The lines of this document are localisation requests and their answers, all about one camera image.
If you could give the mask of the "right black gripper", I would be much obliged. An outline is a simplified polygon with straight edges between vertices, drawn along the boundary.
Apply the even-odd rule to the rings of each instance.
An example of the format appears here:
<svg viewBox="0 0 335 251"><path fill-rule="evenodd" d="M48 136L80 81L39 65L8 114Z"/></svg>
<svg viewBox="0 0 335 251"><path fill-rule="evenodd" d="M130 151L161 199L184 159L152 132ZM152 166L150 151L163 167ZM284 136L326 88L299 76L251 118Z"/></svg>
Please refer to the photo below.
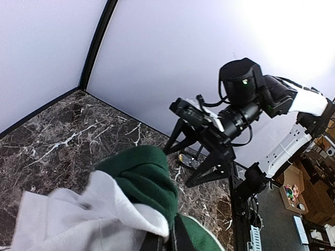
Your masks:
<svg viewBox="0 0 335 251"><path fill-rule="evenodd" d="M246 128L249 128L250 136L253 136L251 123L259 120L262 113L258 101L242 108L229 105L215 114L192 100L178 98L171 103L169 109L179 119L163 152L172 154L196 142L210 152L186 181L186 187L229 178L236 158L233 148L245 145L232 141Z"/></svg>

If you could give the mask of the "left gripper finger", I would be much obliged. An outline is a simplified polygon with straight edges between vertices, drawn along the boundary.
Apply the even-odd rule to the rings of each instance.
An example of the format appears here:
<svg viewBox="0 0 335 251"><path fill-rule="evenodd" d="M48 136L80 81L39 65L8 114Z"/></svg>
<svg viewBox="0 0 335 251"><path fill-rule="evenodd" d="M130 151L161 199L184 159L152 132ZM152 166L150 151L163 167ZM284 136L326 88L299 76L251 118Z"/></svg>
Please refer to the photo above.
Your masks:
<svg viewBox="0 0 335 251"><path fill-rule="evenodd" d="M194 250L190 229L186 227L190 222L191 218L172 213L168 218L170 224L168 237L146 232L139 250Z"/></svg>

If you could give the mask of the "white green Charlie Brown shirt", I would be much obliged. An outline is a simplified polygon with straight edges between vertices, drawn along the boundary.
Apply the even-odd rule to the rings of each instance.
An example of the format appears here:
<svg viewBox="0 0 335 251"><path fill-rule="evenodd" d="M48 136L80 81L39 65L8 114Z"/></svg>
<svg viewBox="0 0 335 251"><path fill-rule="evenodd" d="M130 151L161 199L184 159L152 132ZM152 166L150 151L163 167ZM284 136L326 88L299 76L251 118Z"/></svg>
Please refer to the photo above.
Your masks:
<svg viewBox="0 0 335 251"><path fill-rule="evenodd" d="M146 232L168 237L172 213L181 214L166 155L155 146L136 146L99 163L82 193L24 192L11 249L139 250ZM222 250L189 218L194 250Z"/></svg>

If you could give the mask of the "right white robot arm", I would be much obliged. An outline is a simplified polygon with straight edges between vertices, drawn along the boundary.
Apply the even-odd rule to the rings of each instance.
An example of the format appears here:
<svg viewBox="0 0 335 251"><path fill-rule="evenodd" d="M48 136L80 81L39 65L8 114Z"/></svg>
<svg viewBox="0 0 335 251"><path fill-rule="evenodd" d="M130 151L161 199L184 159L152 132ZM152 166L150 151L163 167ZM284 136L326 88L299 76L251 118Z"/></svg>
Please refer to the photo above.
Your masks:
<svg viewBox="0 0 335 251"><path fill-rule="evenodd" d="M314 88L289 79L264 75L254 61L231 61L219 70L218 92L224 110L213 113L213 104L201 95L196 100L177 99L170 110L178 116L165 154L181 151L195 143L208 156L186 182L194 187L232 176L236 138L263 114L267 124L251 133L246 155L253 160L236 192L259 193L283 169L295 153L320 137L334 114L334 102Z"/></svg>

